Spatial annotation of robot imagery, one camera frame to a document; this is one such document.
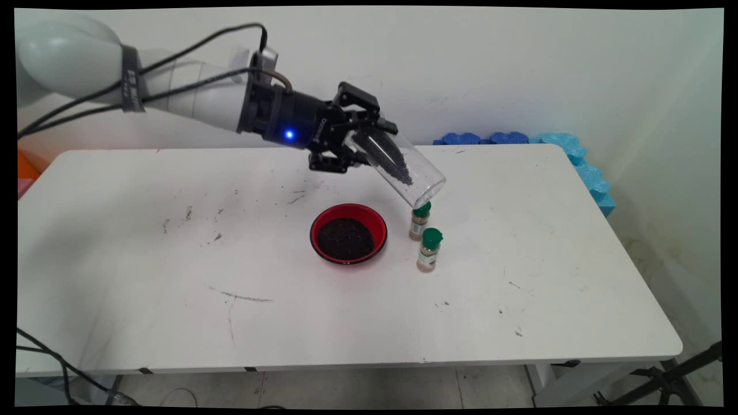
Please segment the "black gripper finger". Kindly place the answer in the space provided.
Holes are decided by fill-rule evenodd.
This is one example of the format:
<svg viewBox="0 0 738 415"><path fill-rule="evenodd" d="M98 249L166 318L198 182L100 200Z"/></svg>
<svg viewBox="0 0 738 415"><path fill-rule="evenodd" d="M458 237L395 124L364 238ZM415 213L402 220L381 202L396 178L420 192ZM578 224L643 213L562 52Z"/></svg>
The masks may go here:
<svg viewBox="0 0 738 415"><path fill-rule="evenodd" d="M340 82L334 97L334 108L341 114L340 128L348 131L375 128L391 135L397 135L397 125L381 115L377 98L348 82Z"/></svg>
<svg viewBox="0 0 738 415"><path fill-rule="evenodd" d="M347 173L350 168L361 165L371 165L366 153L345 144L329 149L311 150L308 156L308 167L312 171Z"/></svg>

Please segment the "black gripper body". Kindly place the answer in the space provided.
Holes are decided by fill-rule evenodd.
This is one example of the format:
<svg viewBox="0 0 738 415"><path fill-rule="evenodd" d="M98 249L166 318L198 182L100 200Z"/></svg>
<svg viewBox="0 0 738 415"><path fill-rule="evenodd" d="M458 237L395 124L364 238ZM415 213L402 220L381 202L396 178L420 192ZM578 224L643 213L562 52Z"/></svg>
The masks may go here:
<svg viewBox="0 0 738 415"><path fill-rule="evenodd" d="M274 56L251 57L238 133L256 134L268 142L312 153L333 152L337 157L348 153L345 139L330 129L332 116L342 119L342 111L328 101L273 85L275 63Z"/></svg>

